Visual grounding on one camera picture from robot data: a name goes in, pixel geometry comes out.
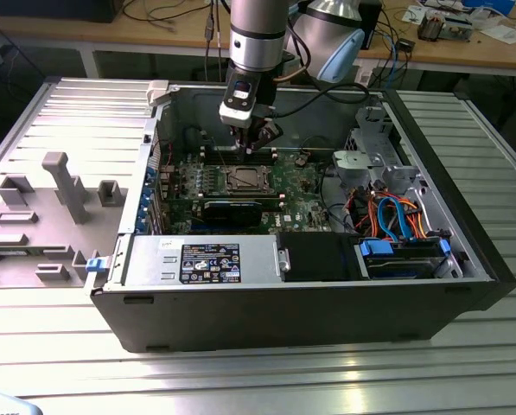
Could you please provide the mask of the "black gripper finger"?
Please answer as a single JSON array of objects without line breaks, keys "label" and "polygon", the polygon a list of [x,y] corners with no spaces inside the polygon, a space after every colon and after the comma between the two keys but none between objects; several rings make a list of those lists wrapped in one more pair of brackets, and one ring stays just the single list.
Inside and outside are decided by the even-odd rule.
[{"label": "black gripper finger", "polygon": [[283,135],[272,118],[255,118],[247,132],[247,153],[252,154]]},{"label": "black gripper finger", "polygon": [[252,143],[250,137],[250,129],[238,126],[231,126],[230,132],[235,140],[235,145],[241,154],[252,153]]}]

